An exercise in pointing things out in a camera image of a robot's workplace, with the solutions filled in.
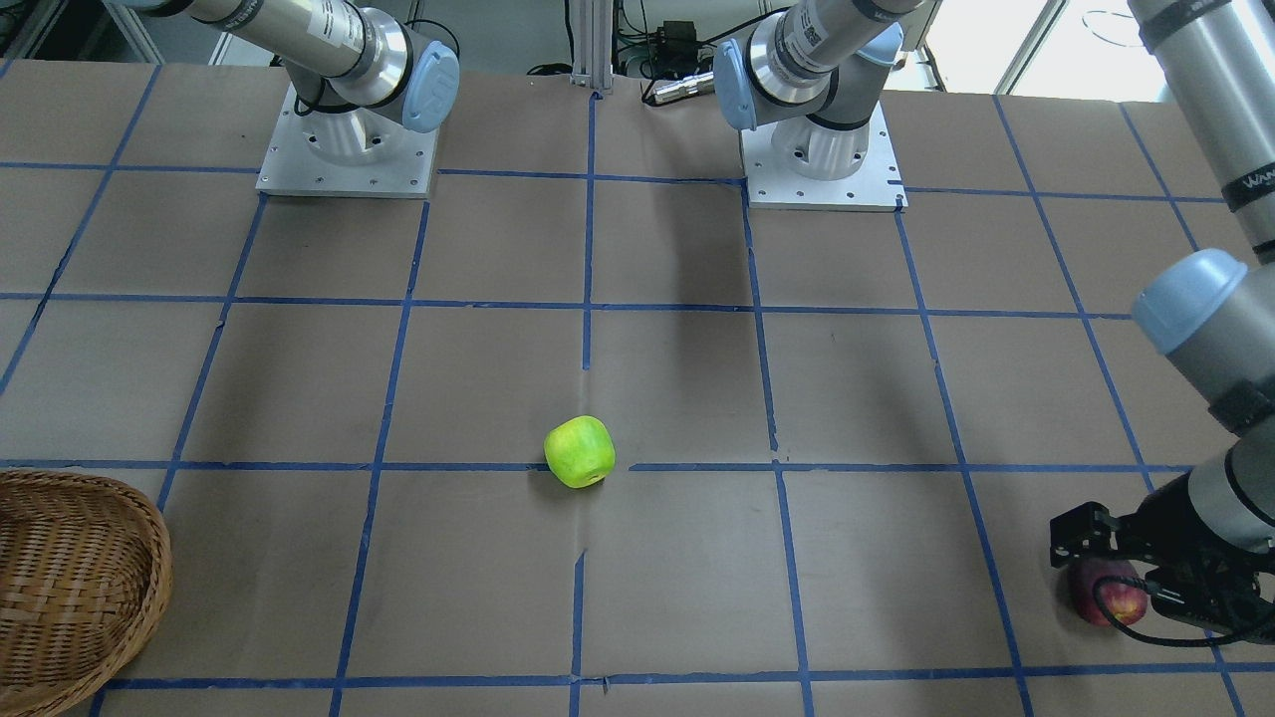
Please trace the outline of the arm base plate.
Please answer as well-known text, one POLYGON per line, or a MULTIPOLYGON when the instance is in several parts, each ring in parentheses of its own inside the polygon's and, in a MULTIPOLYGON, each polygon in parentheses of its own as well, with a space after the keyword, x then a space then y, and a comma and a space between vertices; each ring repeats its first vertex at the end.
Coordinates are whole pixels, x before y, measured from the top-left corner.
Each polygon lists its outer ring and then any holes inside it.
POLYGON ((880 102, 870 122, 848 131, 796 117, 738 135, 754 208, 900 212, 909 207, 880 102))
POLYGON ((440 131, 411 131, 368 110, 300 115, 288 88, 256 190, 278 198, 426 200, 440 131))

